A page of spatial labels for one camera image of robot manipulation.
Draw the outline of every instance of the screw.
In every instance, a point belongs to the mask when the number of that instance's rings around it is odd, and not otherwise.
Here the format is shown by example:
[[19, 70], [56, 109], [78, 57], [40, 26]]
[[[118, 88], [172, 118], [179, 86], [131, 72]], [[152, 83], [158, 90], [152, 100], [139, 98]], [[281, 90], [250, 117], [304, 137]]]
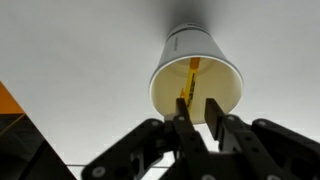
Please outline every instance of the screw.
[[202, 176], [201, 180], [216, 180], [212, 175], [210, 174], [205, 174]]
[[233, 116], [228, 116], [228, 119], [229, 119], [230, 121], [234, 121], [234, 120], [235, 120], [235, 118], [234, 118]]
[[267, 125], [267, 123], [266, 123], [266, 122], [264, 122], [264, 121], [259, 121], [259, 122], [258, 122], [258, 124], [260, 124], [261, 126], [265, 126], [265, 125]]
[[160, 123], [158, 121], [152, 121], [153, 126], [158, 126]]
[[267, 180], [281, 180], [278, 176], [276, 175], [273, 175], [273, 174], [270, 174], [268, 177], [267, 177]]
[[178, 119], [179, 119], [180, 121], [184, 121], [184, 120], [185, 120], [185, 118], [184, 118], [183, 116], [179, 116]]
[[106, 169], [103, 166], [98, 166], [92, 170], [92, 176], [100, 178], [106, 173]]

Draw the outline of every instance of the orange panel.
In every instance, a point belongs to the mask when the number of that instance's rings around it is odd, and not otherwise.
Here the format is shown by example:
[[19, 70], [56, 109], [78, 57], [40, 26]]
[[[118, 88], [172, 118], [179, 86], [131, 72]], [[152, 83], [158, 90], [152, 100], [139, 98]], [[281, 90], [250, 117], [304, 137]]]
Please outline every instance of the orange panel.
[[19, 104], [13, 99], [8, 90], [0, 82], [0, 114], [24, 113]]

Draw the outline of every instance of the paper cup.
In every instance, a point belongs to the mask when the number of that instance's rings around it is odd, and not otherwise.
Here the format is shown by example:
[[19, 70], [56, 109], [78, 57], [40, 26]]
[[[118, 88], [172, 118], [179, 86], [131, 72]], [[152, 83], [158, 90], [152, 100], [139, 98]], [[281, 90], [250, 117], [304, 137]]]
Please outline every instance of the paper cup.
[[228, 113], [239, 102], [243, 80], [226, 60], [210, 34], [193, 23], [174, 28], [168, 36], [158, 68], [149, 87], [155, 109], [163, 116], [175, 113], [176, 98], [185, 87], [191, 58], [201, 58], [189, 110], [194, 124], [204, 123], [206, 98], [215, 98]]

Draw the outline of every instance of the white paper cup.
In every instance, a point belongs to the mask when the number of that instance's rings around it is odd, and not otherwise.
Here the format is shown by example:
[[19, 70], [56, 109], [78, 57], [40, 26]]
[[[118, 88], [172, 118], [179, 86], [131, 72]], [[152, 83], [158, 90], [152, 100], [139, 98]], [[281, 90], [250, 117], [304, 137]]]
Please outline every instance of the white paper cup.
[[194, 57], [201, 60], [189, 113], [192, 122], [198, 124], [205, 122], [206, 98], [215, 98], [225, 113], [230, 112], [241, 98], [243, 80], [205, 29], [193, 23], [179, 25], [169, 33], [150, 81], [151, 101], [161, 115], [175, 113], [176, 98], [185, 88]]

